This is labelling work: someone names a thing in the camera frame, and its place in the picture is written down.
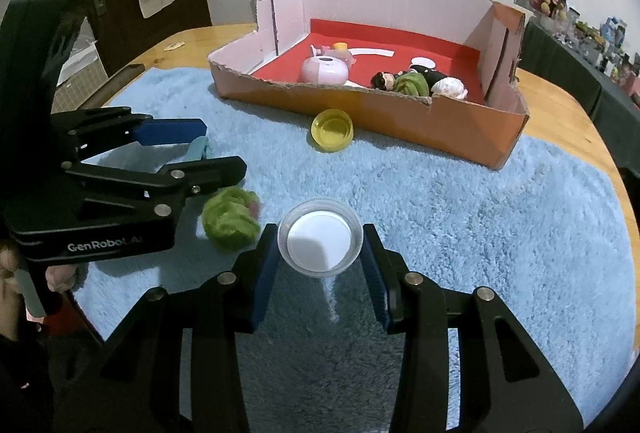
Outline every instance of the clear plastic lid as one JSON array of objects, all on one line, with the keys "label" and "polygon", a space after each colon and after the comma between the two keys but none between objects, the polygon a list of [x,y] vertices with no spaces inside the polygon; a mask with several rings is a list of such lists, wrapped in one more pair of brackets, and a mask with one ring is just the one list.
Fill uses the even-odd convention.
[{"label": "clear plastic lid", "polygon": [[278,226],[282,257],[311,277],[335,276],[353,263],[364,233],[351,207],[331,198],[313,198],[294,207]]}]

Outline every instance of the dark green tablecloth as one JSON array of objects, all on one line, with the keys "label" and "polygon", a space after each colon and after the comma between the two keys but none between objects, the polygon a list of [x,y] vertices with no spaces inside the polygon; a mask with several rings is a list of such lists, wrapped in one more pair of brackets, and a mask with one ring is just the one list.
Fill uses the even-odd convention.
[{"label": "dark green tablecloth", "polygon": [[577,100],[593,121],[614,162],[640,174],[640,109],[609,77],[529,21],[520,67]]}]

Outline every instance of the green plush toy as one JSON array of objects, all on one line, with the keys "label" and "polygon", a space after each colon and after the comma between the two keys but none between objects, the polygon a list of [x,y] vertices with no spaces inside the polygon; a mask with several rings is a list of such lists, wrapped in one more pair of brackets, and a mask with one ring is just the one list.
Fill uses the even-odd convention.
[{"label": "green plush toy", "polygon": [[429,96],[429,85],[422,74],[410,70],[396,78],[394,92],[412,96]]},{"label": "green plush toy", "polygon": [[202,226],[215,246],[232,252],[254,243],[260,233],[260,200],[239,187],[221,189],[204,204]]}]

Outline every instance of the cardboard box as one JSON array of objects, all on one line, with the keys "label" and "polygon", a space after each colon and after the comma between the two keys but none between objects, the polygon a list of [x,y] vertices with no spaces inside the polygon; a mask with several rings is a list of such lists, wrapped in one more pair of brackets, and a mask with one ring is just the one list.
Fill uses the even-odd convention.
[{"label": "cardboard box", "polygon": [[[256,0],[256,10],[257,31],[209,55],[224,98],[310,116],[343,109],[356,130],[430,146],[493,169],[505,164],[527,123],[529,112],[515,77],[525,16],[513,8],[490,0]],[[296,45],[314,35],[314,24],[342,26],[335,22],[421,38],[447,47],[454,58],[467,59],[466,64],[475,56],[480,99],[411,97],[252,76],[289,49],[298,51]]]}]

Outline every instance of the wooden table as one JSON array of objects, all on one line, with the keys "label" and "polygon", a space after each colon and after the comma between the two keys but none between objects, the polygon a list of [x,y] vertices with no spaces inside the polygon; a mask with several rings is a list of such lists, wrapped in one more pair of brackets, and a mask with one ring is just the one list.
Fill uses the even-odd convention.
[{"label": "wooden table", "polygon": [[[209,68],[207,55],[255,29],[255,24],[224,25],[180,32],[149,49],[132,63],[145,68],[169,69],[179,66]],[[184,42],[175,50],[168,45]],[[587,114],[574,98],[557,86],[524,70],[518,70],[520,91],[529,106],[531,118],[525,127],[526,135],[552,142],[567,153],[584,160],[609,175],[631,239],[636,267],[636,314],[640,315],[640,236],[631,202],[620,174]],[[636,324],[636,347],[640,345],[640,325]]]}]

